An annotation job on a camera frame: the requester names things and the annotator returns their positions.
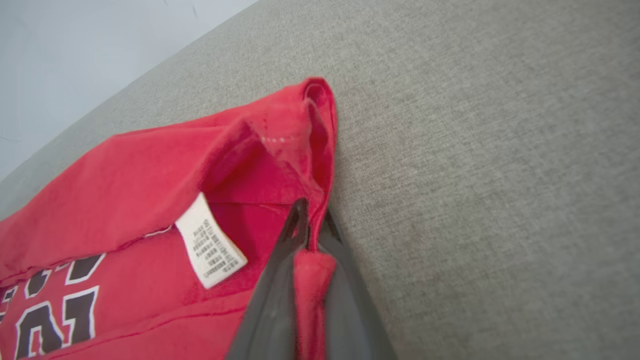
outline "white care label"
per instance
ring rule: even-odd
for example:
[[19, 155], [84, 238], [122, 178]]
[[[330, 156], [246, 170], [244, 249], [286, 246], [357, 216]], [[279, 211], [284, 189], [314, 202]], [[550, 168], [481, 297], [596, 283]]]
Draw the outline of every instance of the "white care label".
[[175, 222], [189, 261], [202, 286], [209, 289], [246, 265], [244, 254], [213, 219], [203, 193]]

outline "white wall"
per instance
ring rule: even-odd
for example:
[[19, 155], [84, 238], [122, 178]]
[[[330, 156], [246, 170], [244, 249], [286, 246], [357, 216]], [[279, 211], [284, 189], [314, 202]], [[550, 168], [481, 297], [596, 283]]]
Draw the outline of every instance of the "white wall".
[[0, 180], [256, 0], [0, 0]]

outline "red t-shirt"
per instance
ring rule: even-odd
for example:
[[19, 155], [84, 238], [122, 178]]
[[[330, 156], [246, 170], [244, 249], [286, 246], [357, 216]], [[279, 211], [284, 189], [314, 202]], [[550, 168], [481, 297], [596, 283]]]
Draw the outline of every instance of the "red t-shirt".
[[[298, 356], [323, 358], [317, 299], [333, 263], [315, 251], [336, 120], [331, 89], [315, 78], [89, 151], [0, 222], [1, 358], [222, 358], [300, 197], [311, 232], [294, 269]], [[200, 192], [248, 260], [208, 290], [174, 226]], [[328, 275], [303, 271], [314, 267]]]

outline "stitching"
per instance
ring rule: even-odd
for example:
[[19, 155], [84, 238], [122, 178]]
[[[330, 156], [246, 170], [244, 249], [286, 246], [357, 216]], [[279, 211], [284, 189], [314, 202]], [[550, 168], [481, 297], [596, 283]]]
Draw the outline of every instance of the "stitching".
[[143, 236], [143, 238], [148, 238], [149, 236], [158, 235], [158, 234], [164, 234], [167, 231], [171, 230], [172, 227], [173, 227], [173, 224], [169, 225], [166, 229], [158, 230], [158, 231], [155, 231], [153, 233], [146, 234], [146, 235]]

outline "gray fabric upholstery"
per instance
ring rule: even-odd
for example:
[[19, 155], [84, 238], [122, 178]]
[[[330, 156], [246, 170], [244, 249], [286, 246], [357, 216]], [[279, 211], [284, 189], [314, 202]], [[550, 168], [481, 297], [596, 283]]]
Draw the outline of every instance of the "gray fabric upholstery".
[[333, 207], [400, 358], [637, 358], [639, 19], [635, 0], [260, 0], [8, 176], [0, 217], [110, 135], [323, 76]]

